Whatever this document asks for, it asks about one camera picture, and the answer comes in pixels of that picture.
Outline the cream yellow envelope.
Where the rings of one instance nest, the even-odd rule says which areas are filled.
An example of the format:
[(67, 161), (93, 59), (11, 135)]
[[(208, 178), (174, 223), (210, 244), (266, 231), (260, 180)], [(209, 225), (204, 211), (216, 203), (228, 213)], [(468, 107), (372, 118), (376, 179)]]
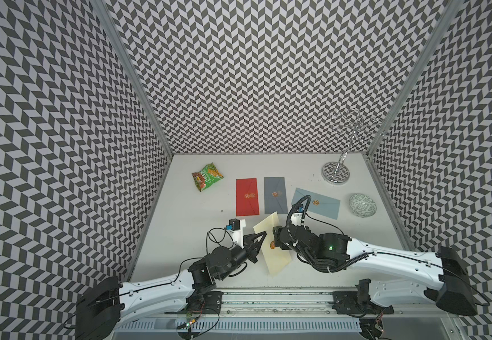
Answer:
[(273, 235), (273, 228), (280, 226), (278, 214), (273, 212), (263, 221), (254, 226), (254, 232), (259, 234), (266, 232), (267, 235), (261, 247), (261, 253), (264, 257), (270, 276), (274, 277), (284, 270), (291, 263), (290, 251), (281, 250), (276, 246)]

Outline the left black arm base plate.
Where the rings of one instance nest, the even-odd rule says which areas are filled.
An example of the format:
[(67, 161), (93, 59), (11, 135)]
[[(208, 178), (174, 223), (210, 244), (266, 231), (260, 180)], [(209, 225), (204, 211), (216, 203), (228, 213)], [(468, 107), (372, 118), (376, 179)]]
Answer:
[(222, 291), (211, 291), (203, 296), (188, 297), (186, 307), (178, 312), (167, 312), (166, 315), (217, 315), (223, 303)]

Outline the red envelope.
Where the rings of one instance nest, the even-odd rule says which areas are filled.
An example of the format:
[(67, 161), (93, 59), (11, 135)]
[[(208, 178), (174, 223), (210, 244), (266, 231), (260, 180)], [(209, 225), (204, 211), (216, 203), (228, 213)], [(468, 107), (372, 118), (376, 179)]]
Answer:
[(236, 215), (254, 216), (260, 214), (259, 195), (256, 178), (236, 180)]

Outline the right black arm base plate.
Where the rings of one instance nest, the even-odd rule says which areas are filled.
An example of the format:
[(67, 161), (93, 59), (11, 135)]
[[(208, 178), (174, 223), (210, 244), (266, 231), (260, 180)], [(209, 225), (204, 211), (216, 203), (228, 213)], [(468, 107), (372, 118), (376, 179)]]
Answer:
[(332, 293), (332, 309), (338, 315), (362, 318), (366, 315), (379, 315), (395, 313), (393, 306), (382, 307), (374, 303), (369, 294), (371, 279), (362, 279), (355, 286), (356, 290), (334, 291)]

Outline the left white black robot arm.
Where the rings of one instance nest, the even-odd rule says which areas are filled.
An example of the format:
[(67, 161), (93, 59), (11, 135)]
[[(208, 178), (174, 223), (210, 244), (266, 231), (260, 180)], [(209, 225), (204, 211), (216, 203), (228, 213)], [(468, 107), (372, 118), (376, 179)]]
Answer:
[(177, 313), (201, 300), (246, 262), (257, 263), (266, 232), (243, 237), (243, 244), (218, 246), (172, 276), (122, 283), (116, 276), (86, 290), (76, 303), (75, 339), (105, 339), (115, 328), (143, 317)]

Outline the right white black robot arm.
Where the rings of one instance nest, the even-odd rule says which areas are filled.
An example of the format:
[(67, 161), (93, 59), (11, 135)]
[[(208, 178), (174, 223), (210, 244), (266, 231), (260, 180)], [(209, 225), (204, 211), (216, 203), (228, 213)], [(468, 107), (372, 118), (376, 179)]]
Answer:
[(442, 246), (438, 252), (408, 252), (371, 245), (347, 235), (316, 235), (296, 225), (275, 227), (272, 233), (275, 247), (294, 251), (301, 262), (320, 273), (368, 269), (410, 283), (410, 293), (388, 287), (375, 293), (371, 288), (370, 302), (379, 307), (388, 307), (399, 299), (408, 303), (419, 298), (434, 302), (447, 313), (472, 317), (478, 314), (479, 306), (490, 304), (489, 300), (480, 303), (475, 299), (480, 292), (470, 284), (465, 262), (450, 247)]

